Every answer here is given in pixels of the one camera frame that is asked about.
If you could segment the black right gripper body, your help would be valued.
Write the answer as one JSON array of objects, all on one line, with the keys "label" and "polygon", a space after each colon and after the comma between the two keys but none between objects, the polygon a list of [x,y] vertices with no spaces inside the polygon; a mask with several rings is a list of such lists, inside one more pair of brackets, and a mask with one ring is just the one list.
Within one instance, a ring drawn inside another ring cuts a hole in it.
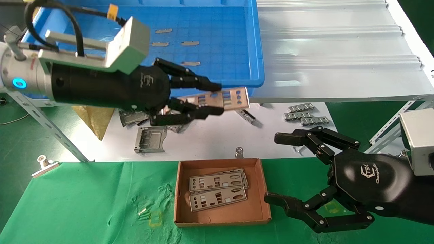
[{"label": "black right gripper body", "polygon": [[329,184],[350,211],[434,223],[433,176],[416,176],[406,159],[348,149],[334,157]]}]

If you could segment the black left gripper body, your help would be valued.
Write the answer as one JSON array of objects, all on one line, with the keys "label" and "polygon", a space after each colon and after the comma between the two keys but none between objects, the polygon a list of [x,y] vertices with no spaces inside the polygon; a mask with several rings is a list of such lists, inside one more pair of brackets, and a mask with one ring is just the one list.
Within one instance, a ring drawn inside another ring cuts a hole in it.
[{"label": "black left gripper body", "polygon": [[137,66],[130,74],[54,64],[51,72],[56,102],[156,111],[164,108],[171,89],[169,76],[156,66]]}]

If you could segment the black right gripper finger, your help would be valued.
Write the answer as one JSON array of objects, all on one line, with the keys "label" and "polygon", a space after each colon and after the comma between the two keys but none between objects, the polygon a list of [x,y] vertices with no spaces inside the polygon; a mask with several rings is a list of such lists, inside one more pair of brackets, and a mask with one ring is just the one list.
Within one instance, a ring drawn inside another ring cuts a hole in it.
[{"label": "black right gripper finger", "polygon": [[339,195],[338,189],[329,186],[306,202],[271,192],[265,193],[264,201],[282,207],[287,217],[305,222],[316,233],[361,230],[374,222],[375,218],[369,212],[356,205],[351,215],[324,217],[318,214],[317,210],[332,201],[335,195]]},{"label": "black right gripper finger", "polygon": [[312,129],[296,129],[292,133],[276,133],[274,142],[278,145],[306,146],[325,165],[330,165],[335,153],[328,145],[341,151],[358,150],[360,142],[323,126]]}]

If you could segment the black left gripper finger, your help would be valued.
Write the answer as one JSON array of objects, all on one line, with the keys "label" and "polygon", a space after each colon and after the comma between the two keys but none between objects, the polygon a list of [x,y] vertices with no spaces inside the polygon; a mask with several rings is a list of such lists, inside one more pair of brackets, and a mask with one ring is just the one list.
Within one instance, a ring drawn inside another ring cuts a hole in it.
[{"label": "black left gripper finger", "polygon": [[167,107],[170,111],[178,111],[178,113],[164,115],[150,113],[151,126],[183,125],[195,119],[205,120],[209,115],[220,116],[225,112],[223,107],[195,105],[177,98],[170,98]]},{"label": "black left gripper finger", "polygon": [[201,76],[194,73],[191,69],[175,64],[168,60],[156,58],[153,66],[160,68],[169,77],[170,88],[184,89],[195,88],[208,92],[219,92],[222,85],[217,82],[211,82],[207,76]]}]

